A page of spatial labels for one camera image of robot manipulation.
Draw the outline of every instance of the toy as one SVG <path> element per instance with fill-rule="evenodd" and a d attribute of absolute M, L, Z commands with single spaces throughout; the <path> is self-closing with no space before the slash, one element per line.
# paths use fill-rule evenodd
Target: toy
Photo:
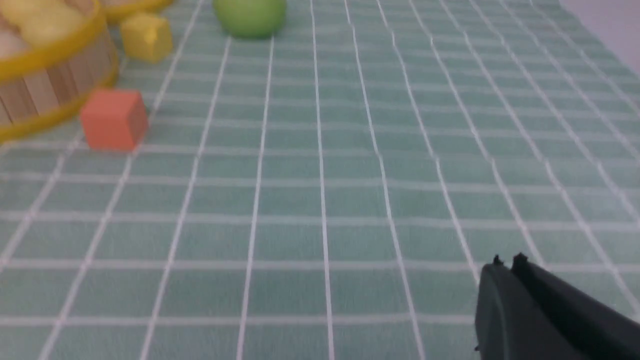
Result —
<path fill-rule="evenodd" d="M 20 26 L 34 13 L 59 4 L 60 0 L 0 0 L 0 12 L 10 24 Z"/>
<path fill-rule="evenodd" d="M 237 38 L 267 38 L 285 22 L 286 0 L 214 0 L 222 28 Z"/>
<path fill-rule="evenodd" d="M 157 63 L 173 50 L 169 20 L 158 15 L 133 15 L 121 23 L 120 34 L 124 51 L 131 58 Z"/>
<path fill-rule="evenodd" d="M 82 13 L 65 5 L 32 14 L 20 25 L 22 38 L 32 46 L 43 46 L 68 37 L 86 22 Z"/>
<path fill-rule="evenodd" d="M 91 149 L 133 151 L 148 128 L 142 95 L 135 90 L 96 90 L 80 112 Z"/>

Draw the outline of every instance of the white wall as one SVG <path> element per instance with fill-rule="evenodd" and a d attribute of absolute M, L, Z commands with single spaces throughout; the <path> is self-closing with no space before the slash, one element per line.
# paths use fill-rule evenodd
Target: white wall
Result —
<path fill-rule="evenodd" d="M 640 74 L 640 0 L 560 0 L 600 41 Z"/>

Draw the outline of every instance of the yellow cube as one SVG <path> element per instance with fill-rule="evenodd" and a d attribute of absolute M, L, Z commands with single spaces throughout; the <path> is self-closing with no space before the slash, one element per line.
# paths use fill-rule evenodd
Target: yellow cube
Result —
<path fill-rule="evenodd" d="M 173 50 L 169 20 L 164 17 L 137 13 L 120 24 L 120 34 L 127 56 L 157 63 Z"/>

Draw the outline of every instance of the green checkered tablecloth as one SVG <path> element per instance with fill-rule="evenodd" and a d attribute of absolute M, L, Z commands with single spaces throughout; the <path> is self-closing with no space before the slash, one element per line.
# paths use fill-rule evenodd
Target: green checkered tablecloth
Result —
<path fill-rule="evenodd" d="M 556 0 L 289 10 L 244 42 L 177 1 L 130 155 L 0 148 L 0 359 L 478 359 L 520 251 L 638 318 L 640 81 Z"/>

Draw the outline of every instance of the orange cube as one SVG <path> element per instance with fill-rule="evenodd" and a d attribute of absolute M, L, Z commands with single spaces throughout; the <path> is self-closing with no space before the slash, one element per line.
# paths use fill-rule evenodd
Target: orange cube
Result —
<path fill-rule="evenodd" d="M 80 112 L 91 149 L 133 151 L 148 128 L 147 110 L 137 90 L 94 91 Z"/>

